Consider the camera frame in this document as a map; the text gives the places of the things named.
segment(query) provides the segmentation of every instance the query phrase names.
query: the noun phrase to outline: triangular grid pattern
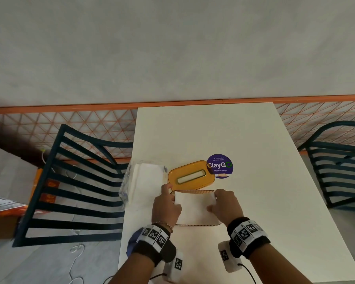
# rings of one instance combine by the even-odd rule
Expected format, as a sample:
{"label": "triangular grid pattern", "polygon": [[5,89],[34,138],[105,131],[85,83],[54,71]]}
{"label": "triangular grid pattern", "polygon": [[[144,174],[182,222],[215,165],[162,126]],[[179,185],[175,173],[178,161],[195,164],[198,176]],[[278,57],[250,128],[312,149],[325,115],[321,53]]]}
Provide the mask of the triangular grid pattern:
{"label": "triangular grid pattern", "polygon": [[[302,144],[324,124],[337,120],[355,121],[355,101],[275,104],[275,107],[296,146]],[[40,149],[49,150],[62,123],[95,138],[133,142],[136,118],[137,109],[0,114],[0,127]],[[104,157],[90,143],[71,135],[67,137]],[[355,145],[355,128],[343,126],[332,128],[324,132],[321,139]],[[107,149],[113,157],[131,157],[132,154],[131,148]],[[75,153],[87,158],[78,151]]]}

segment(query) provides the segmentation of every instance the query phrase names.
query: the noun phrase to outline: white table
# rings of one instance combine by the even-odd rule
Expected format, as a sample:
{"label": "white table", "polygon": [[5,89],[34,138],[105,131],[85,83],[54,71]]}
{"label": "white table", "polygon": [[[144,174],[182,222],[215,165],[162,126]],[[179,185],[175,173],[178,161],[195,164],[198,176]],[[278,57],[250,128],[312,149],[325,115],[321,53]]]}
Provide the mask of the white table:
{"label": "white table", "polygon": [[[233,190],[245,216],[310,281],[355,280],[355,262],[272,103],[138,109],[134,160],[160,161],[171,170],[213,154],[229,157],[234,171],[208,189]],[[119,267],[130,236],[150,223],[159,194],[160,187],[135,191],[125,210]],[[223,224],[176,226],[171,241],[184,253],[181,282],[252,283],[245,269],[226,272],[217,244],[227,239]]]}

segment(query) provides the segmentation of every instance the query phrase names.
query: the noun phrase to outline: person's left hand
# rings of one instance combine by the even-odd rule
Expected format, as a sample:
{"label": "person's left hand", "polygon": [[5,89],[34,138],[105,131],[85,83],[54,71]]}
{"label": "person's left hand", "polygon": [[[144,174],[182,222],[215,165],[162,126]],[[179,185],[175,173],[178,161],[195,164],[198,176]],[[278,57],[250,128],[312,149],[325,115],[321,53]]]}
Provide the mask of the person's left hand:
{"label": "person's left hand", "polygon": [[[170,225],[172,228],[181,213],[181,205],[175,205],[173,202],[175,196],[170,195],[169,189],[172,188],[172,184],[166,183],[162,185],[162,194],[154,199],[154,205],[152,206],[151,222],[160,221]],[[171,232],[168,225],[161,224]]]}

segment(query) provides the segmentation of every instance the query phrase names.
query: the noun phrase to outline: forearm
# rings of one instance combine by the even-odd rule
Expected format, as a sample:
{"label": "forearm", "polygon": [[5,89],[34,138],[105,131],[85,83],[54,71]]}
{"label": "forearm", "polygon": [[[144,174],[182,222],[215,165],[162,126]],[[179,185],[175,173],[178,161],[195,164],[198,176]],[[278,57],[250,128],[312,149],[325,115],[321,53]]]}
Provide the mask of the forearm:
{"label": "forearm", "polygon": [[108,284],[147,284],[154,262],[147,256],[133,253]]}
{"label": "forearm", "polygon": [[257,248],[249,258],[263,284],[310,284],[271,244]]}

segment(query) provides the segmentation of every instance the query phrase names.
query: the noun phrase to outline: person's left forearm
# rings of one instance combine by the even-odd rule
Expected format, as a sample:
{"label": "person's left forearm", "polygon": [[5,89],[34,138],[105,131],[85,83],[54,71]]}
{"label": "person's left forearm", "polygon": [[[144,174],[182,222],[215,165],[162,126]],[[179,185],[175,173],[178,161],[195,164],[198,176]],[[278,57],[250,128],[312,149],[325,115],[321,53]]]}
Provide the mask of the person's left forearm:
{"label": "person's left forearm", "polygon": [[147,256],[132,253],[108,284],[147,284],[154,262]]}

